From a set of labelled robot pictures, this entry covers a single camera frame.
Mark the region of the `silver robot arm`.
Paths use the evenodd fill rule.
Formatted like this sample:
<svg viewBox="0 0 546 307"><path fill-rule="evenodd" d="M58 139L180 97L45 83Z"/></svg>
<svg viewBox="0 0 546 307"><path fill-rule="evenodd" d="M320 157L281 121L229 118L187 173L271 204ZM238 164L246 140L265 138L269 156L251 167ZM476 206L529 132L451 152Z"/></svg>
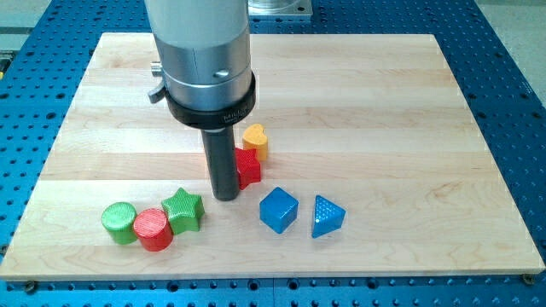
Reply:
<svg viewBox="0 0 546 307"><path fill-rule="evenodd" d="M145 0L172 116L201 130L243 120L255 104L246 0Z"/></svg>

